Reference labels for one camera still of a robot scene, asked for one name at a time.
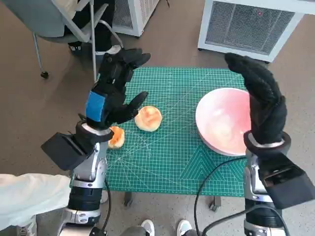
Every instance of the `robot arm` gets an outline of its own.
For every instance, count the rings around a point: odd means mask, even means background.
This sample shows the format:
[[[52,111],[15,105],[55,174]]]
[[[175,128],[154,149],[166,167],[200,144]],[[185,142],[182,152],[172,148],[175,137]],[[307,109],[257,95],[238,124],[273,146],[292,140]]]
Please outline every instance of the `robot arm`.
[[[250,94],[252,128],[244,134],[245,209],[265,205],[282,215],[285,208],[313,200],[312,182],[286,157],[291,138],[283,132],[287,115],[285,97],[273,74],[249,57],[226,54],[225,60],[230,70],[244,77]],[[246,213],[244,230],[247,236],[287,235],[280,218],[267,208]]]
[[[86,117],[77,123],[75,134],[56,133],[42,145],[44,152],[62,170],[71,170],[73,174],[69,202],[63,211],[58,235],[106,235],[107,221],[102,229],[95,224],[101,215],[99,205],[106,183],[108,141],[113,137],[109,127],[138,114],[148,93],[141,92],[129,104],[124,104],[126,83],[130,82],[134,69],[149,58],[150,54],[142,54],[141,49],[122,49],[116,55],[105,55],[99,79],[86,103]]]

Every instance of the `shoe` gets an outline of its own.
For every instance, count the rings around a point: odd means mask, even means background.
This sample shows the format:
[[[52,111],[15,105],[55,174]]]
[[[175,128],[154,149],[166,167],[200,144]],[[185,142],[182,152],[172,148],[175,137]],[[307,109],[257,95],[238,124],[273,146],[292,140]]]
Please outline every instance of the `shoe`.
[[[154,224],[153,224],[152,220],[143,221],[141,226],[150,234],[150,236],[155,235]]]
[[[120,45],[114,45],[114,46],[112,46],[109,50],[107,50],[107,51],[104,51],[104,52],[100,52],[100,51],[96,51],[95,52],[95,55],[97,55],[97,56],[102,56],[102,55],[104,55],[104,54],[111,54],[111,55],[115,55],[115,54],[117,54],[120,50],[121,50],[122,48],[121,48],[121,46]]]
[[[100,203],[103,204],[108,200],[107,190],[102,190],[102,198],[100,199]]]
[[[183,236],[188,230],[192,230],[192,226],[187,220],[181,220],[177,226],[177,236]]]
[[[82,47],[81,46],[69,46],[69,49],[71,51],[72,54],[74,54],[75,56],[80,56],[82,54]]]
[[[17,236],[37,236],[36,216],[31,218],[31,223],[26,226],[17,226]]]

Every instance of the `person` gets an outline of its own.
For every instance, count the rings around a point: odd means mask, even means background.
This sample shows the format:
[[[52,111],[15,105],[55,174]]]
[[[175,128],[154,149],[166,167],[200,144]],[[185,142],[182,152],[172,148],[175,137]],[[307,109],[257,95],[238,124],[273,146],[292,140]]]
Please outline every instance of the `person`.
[[[149,219],[145,220],[140,226],[126,229],[120,236],[155,236],[154,224]],[[181,220],[177,226],[176,236],[197,236],[197,231],[192,229],[189,221]]]
[[[13,225],[18,236],[37,236],[36,215],[67,206],[70,191],[67,176],[0,174],[0,231]]]
[[[78,0],[56,0],[58,6],[63,8],[68,15],[71,17],[73,22],[79,27],[83,28],[91,20],[90,4],[88,3],[82,11],[75,11]],[[101,16],[101,20],[106,21],[111,27],[113,25],[114,12],[115,12],[115,0],[94,0],[94,11],[96,12],[99,8],[107,3],[108,6],[105,9],[104,14]],[[65,26],[64,34],[72,34],[70,29]],[[98,23],[95,28],[95,51],[96,55],[116,54],[121,49],[120,45],[112,45],[111,42],[111,31],[103,24]],[[70,50],[78,54],[82,51],[82,42],[69,43]]]

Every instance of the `gray floor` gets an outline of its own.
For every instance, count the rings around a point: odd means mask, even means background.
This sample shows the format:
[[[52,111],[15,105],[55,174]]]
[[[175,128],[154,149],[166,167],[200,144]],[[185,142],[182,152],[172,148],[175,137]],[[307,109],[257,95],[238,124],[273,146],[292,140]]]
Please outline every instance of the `gray floor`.
[[[157,6],[140,39],[122,35],[126,47],[142,47],[152,54],[151,66],[226,67],[220,53],[197,51],[202,0],[172,0]],[[289,110],[286,131],[293,139],[289,156],[315,181],[315,17],[305,16],[269,68],[274,72]],[[41,151],[40,145],[56,131],[73,130],[78,112],[83,112],[92,86],[91,62],[73,57],[66,45],[40,41],[45,68],[51,78],[39,76],[31,33],[0,4],[0,173],[62,173]],[[122,193],[113,193],[110,235],[153,219],[156,235],[174,236],[176,223],[193,221],[194,196],[137,194],[133,206],[122,207]],[[216,214],[201,198],[198,218],[205,225],[244,208],[243,199],[223,198]],[[103,206],[104,215],[107,205]],[[54,235],[60,211],[39,218],[41,236]],[[314,235],[315,202],[284,211],[291,235]],[[13,229],[0,235],[13,235]],[[242,218],[220,225],[209,235],[243,235]]]

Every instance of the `table leg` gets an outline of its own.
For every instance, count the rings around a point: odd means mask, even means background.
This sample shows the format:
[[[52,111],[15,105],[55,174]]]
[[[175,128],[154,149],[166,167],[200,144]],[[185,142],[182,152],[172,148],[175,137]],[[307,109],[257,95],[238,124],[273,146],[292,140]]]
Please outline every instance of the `table leg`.
[[[211,201],[209,204],[209,209],[217,212],[217,210],[221,207],[221,197],[220,196],[211,196]]]
[[[132,204],[133,198],[132,198],[132,192],[125,192],[125,197],[124,197],[124,206],[125,207],[130,207]]]

